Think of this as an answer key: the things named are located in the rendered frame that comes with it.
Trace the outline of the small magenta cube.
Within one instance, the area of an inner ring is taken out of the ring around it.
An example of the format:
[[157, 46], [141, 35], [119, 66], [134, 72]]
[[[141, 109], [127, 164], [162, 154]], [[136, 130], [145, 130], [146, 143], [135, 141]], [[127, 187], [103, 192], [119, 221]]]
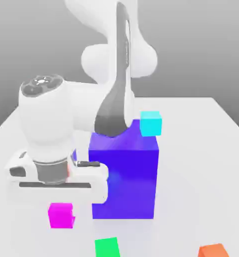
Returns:
[[73, 229], [75, 217], [72, 203], [51, 203], [48, 209], [51, 228]]

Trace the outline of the small cyan cube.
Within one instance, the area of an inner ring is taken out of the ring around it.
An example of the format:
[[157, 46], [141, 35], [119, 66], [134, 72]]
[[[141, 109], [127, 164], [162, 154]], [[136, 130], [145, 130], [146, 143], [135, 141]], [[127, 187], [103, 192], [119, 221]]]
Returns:
[[162, 117], [159, 111], [142, 111], [140, 115], [140, 131], [143, 137], [160, 136]]

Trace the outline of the small green cube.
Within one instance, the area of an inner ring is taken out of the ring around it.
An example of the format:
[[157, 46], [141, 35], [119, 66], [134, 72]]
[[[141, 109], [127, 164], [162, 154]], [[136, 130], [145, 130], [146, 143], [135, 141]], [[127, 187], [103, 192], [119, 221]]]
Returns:
[[120, 257], [117, 237], [95, 240], [96, 257]]

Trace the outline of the small orange cube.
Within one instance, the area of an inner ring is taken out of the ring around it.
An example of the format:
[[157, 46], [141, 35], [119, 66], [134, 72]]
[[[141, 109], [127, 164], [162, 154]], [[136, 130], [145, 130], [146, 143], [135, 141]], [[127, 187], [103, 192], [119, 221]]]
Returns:
[[198, 257], [229, 257], [227, 251], [221, 243], [201, 246]]

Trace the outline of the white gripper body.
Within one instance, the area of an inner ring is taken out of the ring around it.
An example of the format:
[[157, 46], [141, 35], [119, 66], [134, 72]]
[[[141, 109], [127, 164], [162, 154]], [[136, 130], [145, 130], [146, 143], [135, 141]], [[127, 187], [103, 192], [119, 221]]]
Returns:
[[20, 181], [18, 189], [27, 200], [61, 203], [103, 204], [108, 198], [108, 167], [73, 167], [66, 183], [45, 185]]

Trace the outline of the large blue box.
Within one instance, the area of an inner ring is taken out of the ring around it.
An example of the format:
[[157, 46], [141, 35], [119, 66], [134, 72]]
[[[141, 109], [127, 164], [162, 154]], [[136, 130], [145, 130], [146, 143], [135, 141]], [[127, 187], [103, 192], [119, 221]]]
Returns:
[[94, 219], [152, 219], [154, 217], [159, 147], [156, 137], [143, 137], [140, 121], [110, 138], [93, 133], [89, 160], [109, 170], [108, 198], [93, 204]]

